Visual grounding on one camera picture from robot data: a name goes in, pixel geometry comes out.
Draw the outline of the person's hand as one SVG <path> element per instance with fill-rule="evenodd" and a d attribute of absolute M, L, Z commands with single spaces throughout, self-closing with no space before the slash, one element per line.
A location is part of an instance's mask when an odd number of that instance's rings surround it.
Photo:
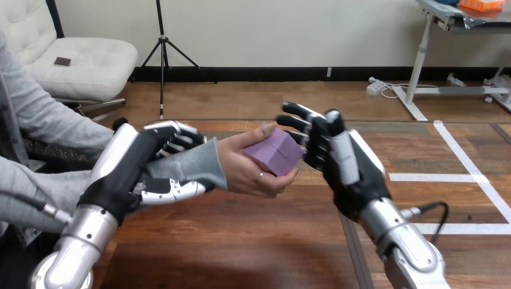
<path fill-rule="evenodd" d="M 275 122 L 256 129 L 224 138 L 216 142 L 218 158 L 227 180 L 227 190 L 233 193 L 275 198 L 295 180 L 298 169 L 285 176 L 274 176 L 243 154 L 243 150 L 270 137 Z"/>

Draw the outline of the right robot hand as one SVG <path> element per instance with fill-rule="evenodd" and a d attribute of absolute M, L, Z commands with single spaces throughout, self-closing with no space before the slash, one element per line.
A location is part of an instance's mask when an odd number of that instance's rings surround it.
<path fill-rule="evenodd" d="M 317 113 L 294 102 L 283 102 L 282 110 L 277 123 L 295 128 L 288 134 L 303 146 L 304 162 L 322 172 L 341 214 L 358 222 L 371 201 L 390 198 L 382 170 L 353 139 L 338 110 Z"/>

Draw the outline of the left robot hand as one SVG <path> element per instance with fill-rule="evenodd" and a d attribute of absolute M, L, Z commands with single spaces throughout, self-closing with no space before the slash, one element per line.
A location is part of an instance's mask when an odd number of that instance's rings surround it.
<path fill-rule="evenodd" d="M 206 138 L 197 129 L 165 120 L 137 131 L 125 119 L 116 122 L 113 138 L 94 165 L 71 222 L 91 223 L 92 213 L 106 214 L 121 225 L 126 214 L 140 205 L 171 204 L 214 189 L 206 179 L 140 179 L 147 163 L 177 137 L 193 145 Z"/>

